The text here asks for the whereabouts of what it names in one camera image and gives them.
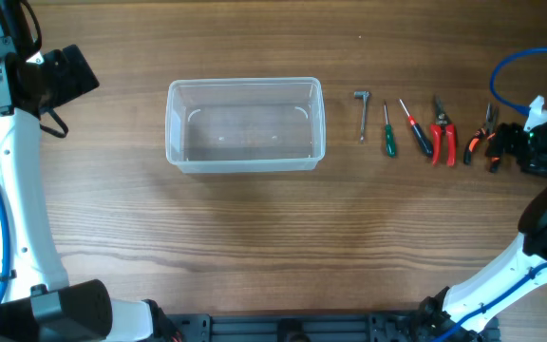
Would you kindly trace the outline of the orange black needle-nose pliers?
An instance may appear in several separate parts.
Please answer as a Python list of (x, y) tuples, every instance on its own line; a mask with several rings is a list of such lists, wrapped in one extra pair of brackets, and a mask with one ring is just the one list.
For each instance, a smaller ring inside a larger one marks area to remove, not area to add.
[(483, 125), (474, 133), (474, 135), (467, 142), (463, 151), (462, 162), (465, 165), (472, 163), (472, 156), (477, 149), (477, 146), (482, 140), (488, 139), (495, 133), (495, 128), (498, 122), (500, 114), (500, 108), (496, 105), (488, 104), (486, 110), (485, 121)]

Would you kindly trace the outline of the clear plastic container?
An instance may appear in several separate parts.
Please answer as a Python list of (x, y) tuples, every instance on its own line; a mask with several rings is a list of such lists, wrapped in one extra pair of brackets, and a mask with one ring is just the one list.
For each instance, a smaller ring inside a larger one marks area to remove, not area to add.
[(314, 77), (176, 80), (166, 159), (184, 174), (311, 171), (326, 155), (323, 89)]

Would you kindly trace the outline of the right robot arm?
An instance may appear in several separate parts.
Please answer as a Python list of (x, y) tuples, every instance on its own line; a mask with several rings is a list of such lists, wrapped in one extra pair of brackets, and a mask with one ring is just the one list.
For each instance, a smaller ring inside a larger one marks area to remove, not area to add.
[[(511, 147), (521, 171), (547, 177), (547, 110), (540, 99)], [(547, 284), (547, 187), (527, 206), (518, 230), (478, 273), (422, 302), (411, 321), (413, 340), (480, 341), (497, 314)]]

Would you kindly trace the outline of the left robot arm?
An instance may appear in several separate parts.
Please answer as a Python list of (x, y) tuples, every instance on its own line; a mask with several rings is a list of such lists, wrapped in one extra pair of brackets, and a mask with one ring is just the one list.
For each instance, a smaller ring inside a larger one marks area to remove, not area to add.
[(42, 52), (26, 1), (0, 1), (0, 341), (179, 341), (153, 301), (111, 298), (104, 284), (71, 284), (56, 250), (40, 170), (41, 122), (99, 82), (76, 46)]

